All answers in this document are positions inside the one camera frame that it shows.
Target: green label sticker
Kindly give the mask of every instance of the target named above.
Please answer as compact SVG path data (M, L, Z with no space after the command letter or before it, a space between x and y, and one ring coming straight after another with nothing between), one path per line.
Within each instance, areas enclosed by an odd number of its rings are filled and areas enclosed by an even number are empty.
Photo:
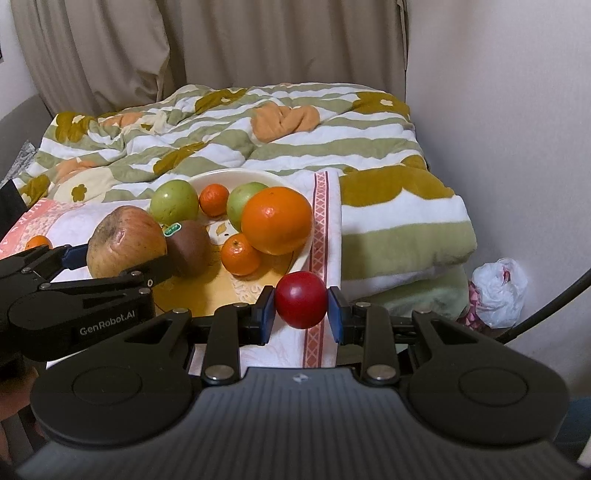
M176 232L181 229L180 223L173 223L164 231L164 236L173 236Z

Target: fruit plate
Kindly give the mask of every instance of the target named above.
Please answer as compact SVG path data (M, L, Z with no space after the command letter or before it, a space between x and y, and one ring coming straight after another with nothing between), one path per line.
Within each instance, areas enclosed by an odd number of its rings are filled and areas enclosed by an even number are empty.
M197 194L212 183L224 185L230 192L244 184L257 181L268 187L288 187L292 184L272 173L242 168L216 170L196 176L190 180ZM154 288L156 306L166 312L184 307L193 316L211 315L220 306L244 301L254 303L265 285L276 286L280 278L304 268L312 245L312 234L306 244L296 252L279 257L262 255L262 263L256 272L246 277L235 277L225 270L220 260L220 249L224 242L237 233L227 216L208 218L202 212L199 221L209 233L212 254L205 271L195 278L173 277Z

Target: beige curtain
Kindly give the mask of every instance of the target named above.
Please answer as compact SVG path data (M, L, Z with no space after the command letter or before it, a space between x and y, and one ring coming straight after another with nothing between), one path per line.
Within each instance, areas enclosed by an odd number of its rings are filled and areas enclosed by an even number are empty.
M53 113L145 105L187 83L348 82L405 98L397 0L12 0L12 9Z

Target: tangerine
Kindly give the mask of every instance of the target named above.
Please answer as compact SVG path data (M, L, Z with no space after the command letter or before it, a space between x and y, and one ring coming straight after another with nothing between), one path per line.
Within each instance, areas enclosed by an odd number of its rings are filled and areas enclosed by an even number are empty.
M36 235L27 242L25 250L39 247L40 245L47 245L49 248L53 248L51 241L45 235Z
M207 185L199 195L199 205L208 217L219 217L226 213L229 196L230 192L224 185L212 183Z
M255 250L243 233L232 235L220 250L222 265L232 275L243 277L261 266L261 254Z

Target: plastic bag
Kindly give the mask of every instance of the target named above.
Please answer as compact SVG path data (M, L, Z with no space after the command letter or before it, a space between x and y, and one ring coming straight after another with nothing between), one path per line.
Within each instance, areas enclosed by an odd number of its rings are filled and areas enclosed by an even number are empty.
M472 283L478 291L478 318L490 328L513 327L521 315L527 277L511 258L501 258L474 270Z

